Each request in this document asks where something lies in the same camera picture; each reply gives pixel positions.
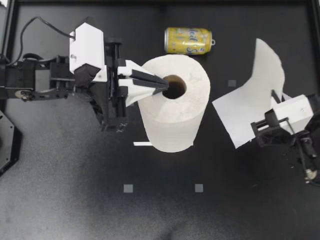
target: white paper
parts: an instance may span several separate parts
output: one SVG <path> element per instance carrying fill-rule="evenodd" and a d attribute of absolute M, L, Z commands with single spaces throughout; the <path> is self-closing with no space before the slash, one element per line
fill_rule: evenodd
<path fill-rule="evenodd" d="M 251 123 L 271 109 L 271 91 L 281 98 L 285 73 L 278 55 L 256 40 L 252 76 L 241 87 L 212 102 L 235 148 L 255 138 Z"/>
<path fill-rule="evenodd" d="M 160 78 L 176 75 L 186 92 L 169 99 L 162 92 L 138 101 L 146 135 L 163 152 L 175 153 L 193 145 L 209 101 L 210 80 L 203 67 L 186 55 L 165 55 L 143 66 Z"/>

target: yellow can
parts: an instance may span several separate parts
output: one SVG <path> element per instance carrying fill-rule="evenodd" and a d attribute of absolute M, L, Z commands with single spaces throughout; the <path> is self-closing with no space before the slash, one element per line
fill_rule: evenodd
<path fill-rule="evenodd" d="M 164 31 L 164 50 L 169 54 L 205 54 L 215 44 L 212 32 L 204 28 L 168 27 Z"/>

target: metal bracket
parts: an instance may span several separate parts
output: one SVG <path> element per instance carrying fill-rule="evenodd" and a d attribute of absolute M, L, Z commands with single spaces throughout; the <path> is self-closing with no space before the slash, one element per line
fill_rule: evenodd
<path fill-rule="evenodd" d="M 19 158 L 22 135 L 0 111 L 0 176 Z"/>

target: white tape strip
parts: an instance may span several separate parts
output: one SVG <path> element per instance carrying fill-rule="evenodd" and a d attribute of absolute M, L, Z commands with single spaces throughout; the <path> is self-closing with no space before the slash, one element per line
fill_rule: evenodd
<path fill-rule="evenodd" d="M 152 143 L 149 141 L 134 141 L 133 142 L 134 146 L 152 146 Z"/>

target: paper towel sheet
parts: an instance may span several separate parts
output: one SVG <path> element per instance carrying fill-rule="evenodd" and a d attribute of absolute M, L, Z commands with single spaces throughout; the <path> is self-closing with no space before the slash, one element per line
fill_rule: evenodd
<path fill-rule="evenodd" d="M 252 122 L 271 109 L 271 91 L 281 99 L 285 73 L 278 55 L 261 39 L 256 40 L 251 78 L 236 90 L 212 102 L 235 148 L 255 138 Z"/>

